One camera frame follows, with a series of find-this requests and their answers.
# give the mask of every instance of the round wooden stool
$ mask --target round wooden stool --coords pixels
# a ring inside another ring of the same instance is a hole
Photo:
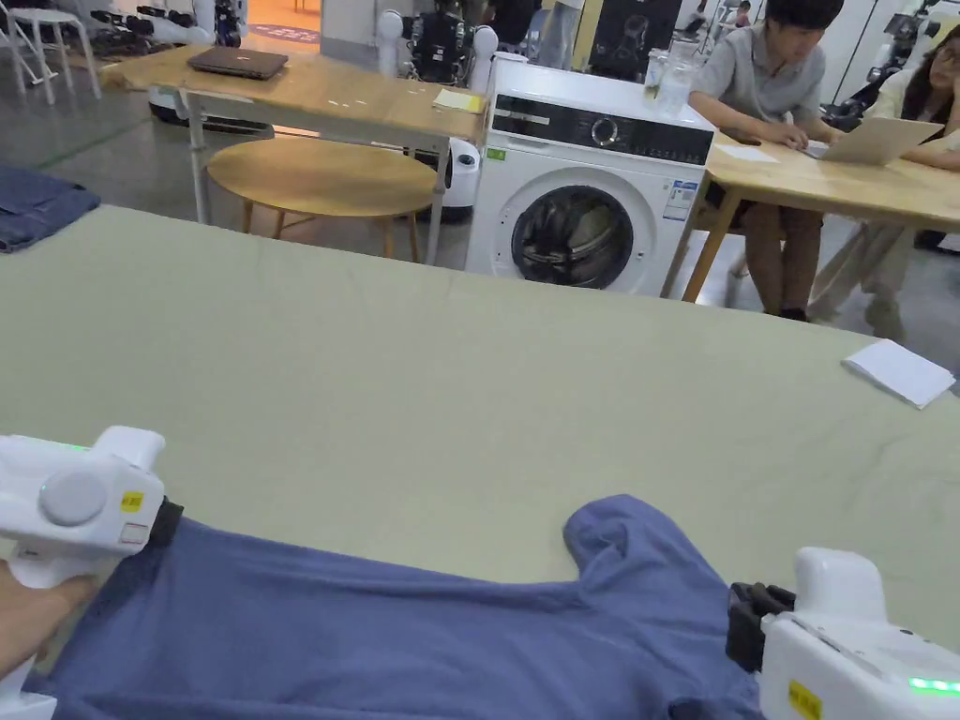
[[[315,217],[370,218],[383,229],[383,254],[394,254],[393,220],[409,218],[410,251],[417,252],[417,210],[433,203],[435,171],[412,157],[368,145],[276,137],[234,145],[206,166],[210,177],[243,199],[243,231],[253,206],[277,211],[274,238]],[[284,226],[286,213],[307,215]]]

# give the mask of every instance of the table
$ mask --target table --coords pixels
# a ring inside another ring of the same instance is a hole
[[[870,338],[115,207],[0,258],[0,304],[0,433],[154,429],[199,521],[567,580],[564,521],[628,492],[730,581],[861,552],[895,621],[960,646],[960,399],[917,411],[843,370]]]
[[[664,294],[669,292],[686,253],[689,234],[703,206],[709,180],[723,186],[727,196],[684,290],[687,302],[695,302],[700,294],[741,200],[881,220],[917,229],[960,231],[960,192],[957,191],[960,183],[955,174],[946,170],[907,160],[896,160],[882,168],[821,162],[767,142],[759,149],[778,162],[755,162],[724,153],[719,149],[723,145],[736,143],[723,134],[716,135],[701,195],[694,212],[690,213],[691,220],[677,250]]]
[[[197,217],[209,223],[204,183],[204,113],[320,132],[327,140],[379,142],[439,156],[426,262],[433,264],[440,238],[449,140],[480,144],[484,115],[435,108],[438,87],[387,78],[321,56],[294,56],[269,81],[197,72],[186,62],[208,50],[186,46],[126,60],[101,71],[106,87],[173,94],[190,121]]]
[[[393,256],[394,218],[406,217],[410,253],[419,262],[417,212],[429,207],[436,173],[412,157],[369,145],[307,137],[274,137],[232,145],[206,167],[210,179],[243,199],[244,232],[255,204],[277,211],[274,238],[288,212],[375,220],[384,256]]]

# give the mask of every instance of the glass cup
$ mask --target glass cup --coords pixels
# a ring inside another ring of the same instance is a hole
[[[663,73],[657,93],[657,110],[664,115],[679,115],[690,97],[697,66],[689,62],[671,62]]]

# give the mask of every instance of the gray round button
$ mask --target gray round button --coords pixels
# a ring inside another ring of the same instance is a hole
[[[107,489],[95,475],[72,470],[54,475],[40,488],[40,510],[55,525],[83,525],[107,505]]]

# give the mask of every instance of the gray t-shirt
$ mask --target gray t-shirt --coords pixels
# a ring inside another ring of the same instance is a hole
[[[818,45],[805,60],[773,75],[763,25],[734,30],[717,43],[693,90],[767,122],[820,117],[820,82],[827,58]]]

